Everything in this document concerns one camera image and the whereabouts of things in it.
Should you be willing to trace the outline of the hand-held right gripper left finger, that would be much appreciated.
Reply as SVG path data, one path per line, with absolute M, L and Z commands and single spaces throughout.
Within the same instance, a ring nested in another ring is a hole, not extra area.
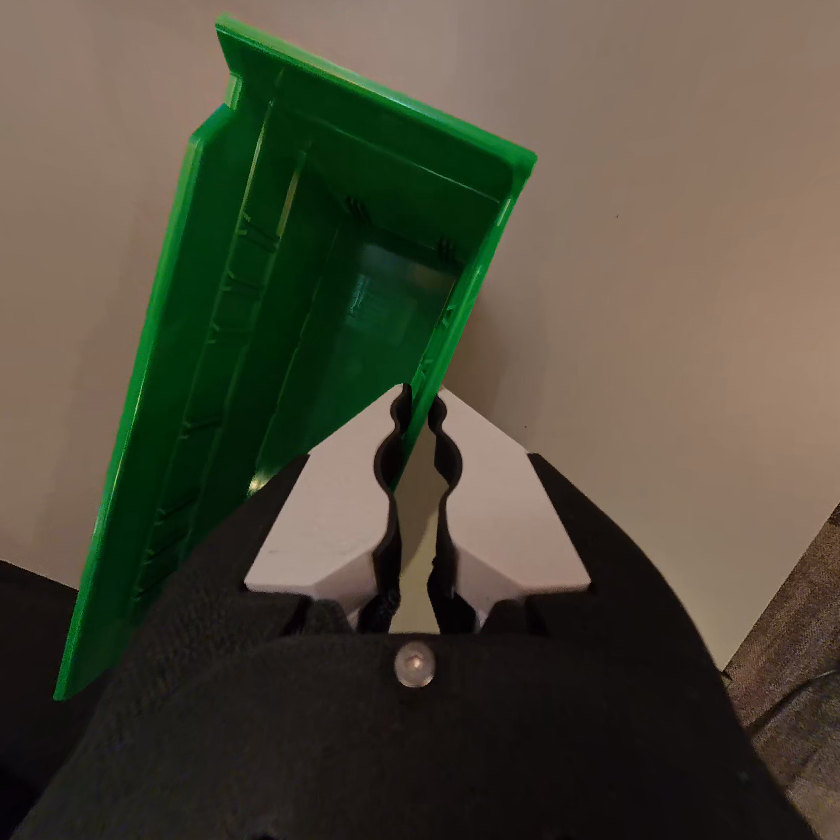
M 336 602 L 351 621 L 391 620 L 402 566 L 393 485 L 412 396 L 395 385 L 310 451 L 245 576 L 248 591 Z

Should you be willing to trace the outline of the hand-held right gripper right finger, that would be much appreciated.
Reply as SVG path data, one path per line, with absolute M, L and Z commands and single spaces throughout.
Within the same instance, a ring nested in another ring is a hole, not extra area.
M 592 579 L 529 452 L 448 390 L 429 411 L 437 513 L 429 599 L 440 623 L 483 623 L 500 602 L 585 592 Z

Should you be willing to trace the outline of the green plastic bin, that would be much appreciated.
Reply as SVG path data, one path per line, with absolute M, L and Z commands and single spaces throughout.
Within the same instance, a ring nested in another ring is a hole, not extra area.
M 412 451 L 527 147 L 235 17 L 190 137 L 56 678 L 119 661 L 170 576 L 295 457 L 393 385 Z

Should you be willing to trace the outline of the person's dark clothing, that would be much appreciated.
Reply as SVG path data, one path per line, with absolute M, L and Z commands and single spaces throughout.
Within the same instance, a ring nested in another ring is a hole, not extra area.
M 108 678 L 53 698 L 76 591 L 2 562 L 1 837 L 11 838 L 76 746 Z

